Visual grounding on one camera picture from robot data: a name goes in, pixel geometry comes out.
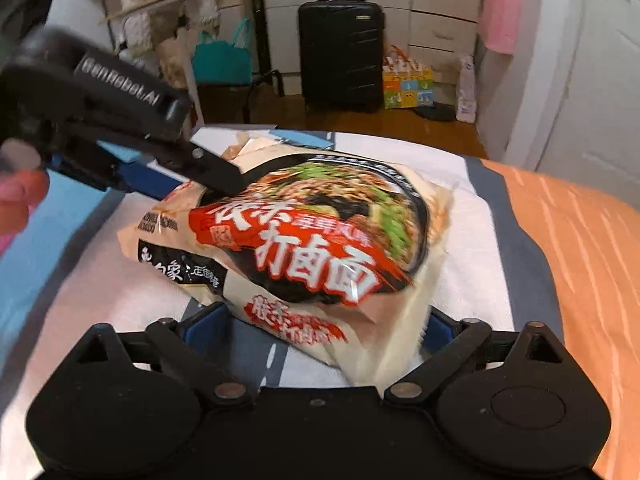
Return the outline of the person left hand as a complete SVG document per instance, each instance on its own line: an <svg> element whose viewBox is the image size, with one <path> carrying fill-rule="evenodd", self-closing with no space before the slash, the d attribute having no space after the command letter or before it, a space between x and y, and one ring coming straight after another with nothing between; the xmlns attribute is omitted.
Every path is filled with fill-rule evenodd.
<svg viewBox="0 0 640 480"><path fill-rule="evenodd" d="M21 233L30 214L47 196L48 174L40 169L21 170L1 178L0 235Z"/></svg>

